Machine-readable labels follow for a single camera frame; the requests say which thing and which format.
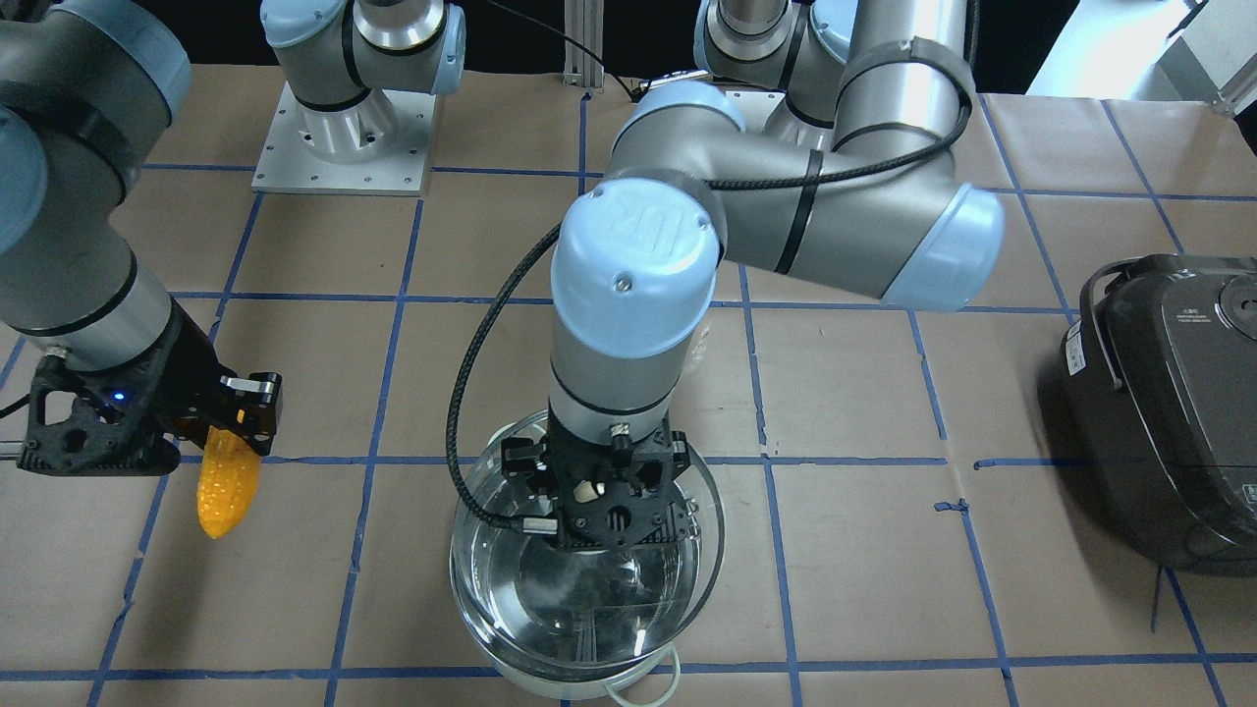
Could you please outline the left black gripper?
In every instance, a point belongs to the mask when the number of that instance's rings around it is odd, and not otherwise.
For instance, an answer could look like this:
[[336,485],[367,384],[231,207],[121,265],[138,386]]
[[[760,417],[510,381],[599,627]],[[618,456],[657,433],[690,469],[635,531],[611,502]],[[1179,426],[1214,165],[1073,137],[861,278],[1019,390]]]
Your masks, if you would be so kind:
[[634,440],[623,421],[615,421],[602,447],[574,435],[561,421],[546,421],[539,439],[507,437],[500,443],[500,474],[522,501],[542,503],[541,511],[512,517],[512,528],[530,515],[549,515],[554,501],[585,503],[608,493],[678,492],[678,479],[690,465],[683,431],[660,421],[647,437]]

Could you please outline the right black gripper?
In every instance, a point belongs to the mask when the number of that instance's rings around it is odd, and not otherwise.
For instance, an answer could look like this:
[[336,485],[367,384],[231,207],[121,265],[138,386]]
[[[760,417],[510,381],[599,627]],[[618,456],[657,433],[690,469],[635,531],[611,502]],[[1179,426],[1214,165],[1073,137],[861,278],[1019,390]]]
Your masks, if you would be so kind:
[[221,364],[207,335],[171,301],[171,321],[161,338],[165,353],[151,415],[180,440],[205,448],[207,429],[225,429],[261,457],[272,453],[283,408],[283,376],[250,375]]

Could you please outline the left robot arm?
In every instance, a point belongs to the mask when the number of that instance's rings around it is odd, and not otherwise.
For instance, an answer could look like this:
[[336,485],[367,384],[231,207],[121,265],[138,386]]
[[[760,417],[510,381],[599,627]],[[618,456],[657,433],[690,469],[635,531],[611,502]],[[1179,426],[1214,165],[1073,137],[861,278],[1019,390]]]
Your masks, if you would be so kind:
[[694,59],[781,92],[754,130],[704,81],[652,86],[610,170],[504,283],[479,346],[552,252],[548,428],[500,444],[502,473],[548,509],[507,516],[453,481],[480,522],[561,548],[672,543],[690,448],[669,424],[688,341],[723,260],[908,309],[962,309],[991,277],[1001,203],[957,177],[977,103],[974,1],[705,1]]

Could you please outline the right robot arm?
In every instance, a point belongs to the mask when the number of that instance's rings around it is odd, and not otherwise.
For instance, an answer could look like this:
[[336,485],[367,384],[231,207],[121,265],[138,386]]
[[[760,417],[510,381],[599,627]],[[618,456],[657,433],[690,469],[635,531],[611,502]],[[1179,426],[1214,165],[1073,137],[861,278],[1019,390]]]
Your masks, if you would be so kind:
[[[254,186],[419,192],[434,99],[463,81],[463,9],[265,1],[260,19],[287,92]],[[6,448],[23,469],[160,476],[177,440],[219,437],[270,452],[280,375],[222,365],[109,223],[190,86],[184,45],[138,4],[3,21],[3,322],[43,353]]]

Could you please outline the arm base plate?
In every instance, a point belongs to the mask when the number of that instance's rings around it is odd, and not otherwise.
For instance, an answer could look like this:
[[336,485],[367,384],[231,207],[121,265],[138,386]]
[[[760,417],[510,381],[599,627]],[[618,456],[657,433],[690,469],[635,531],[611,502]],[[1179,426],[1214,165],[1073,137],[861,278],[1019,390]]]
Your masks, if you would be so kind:
[[287,195],[421,198],[427,185],[436,96],[373,91],[338,112],[302,106],[284,86],[251,187]]
[[760,89],[727,88],[728,98],[739,108],[750,133],[760,133],[781,138],[786,143],[797,143],[808,148],[830,148],[832,127],[808,125],[798,118],[781,92]]

